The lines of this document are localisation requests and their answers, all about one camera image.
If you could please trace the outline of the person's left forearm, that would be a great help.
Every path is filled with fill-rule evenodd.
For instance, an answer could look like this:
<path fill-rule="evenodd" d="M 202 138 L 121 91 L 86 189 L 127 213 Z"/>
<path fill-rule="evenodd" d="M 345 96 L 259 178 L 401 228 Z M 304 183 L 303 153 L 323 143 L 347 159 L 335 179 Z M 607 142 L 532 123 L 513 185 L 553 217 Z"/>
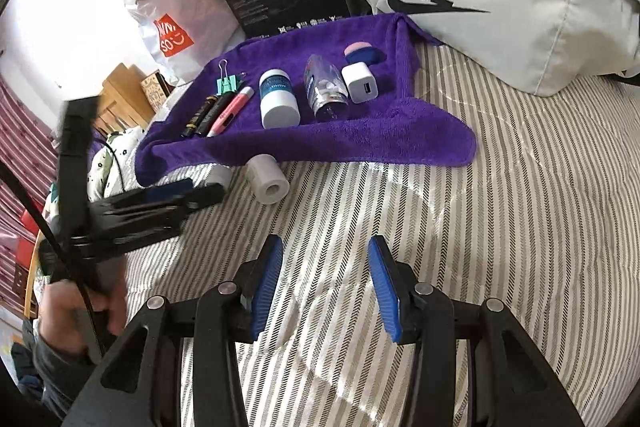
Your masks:
<path fill-rule="evenodd" d="M 30 404 L 59 421 L 64 421 L 96 368 L 87 349 L 72 355 L 28 334 L 22 343 L 13 343 L 11 355 L 18 390 Z"/>

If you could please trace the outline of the person's left hand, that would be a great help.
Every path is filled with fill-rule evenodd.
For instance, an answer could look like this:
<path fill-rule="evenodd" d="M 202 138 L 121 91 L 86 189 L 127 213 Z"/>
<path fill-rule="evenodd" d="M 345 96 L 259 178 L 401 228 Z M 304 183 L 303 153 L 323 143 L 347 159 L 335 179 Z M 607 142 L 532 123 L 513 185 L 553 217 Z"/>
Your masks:
<path fill-rule="evenodd" d="M 108 295 L 88 291 L 93 310 L 108 312 L 108 331 L 118 336 L 127 323 L 127 284 L 125 258 L 117 259 L 117 279 Z M 81 355 L 87 343 L 80 330 L 78 317 L 86 305 L 77 285 L 69 280 L 48 284 L 39 309 L 38 333 L 45 343 L 64 355 Z"/>

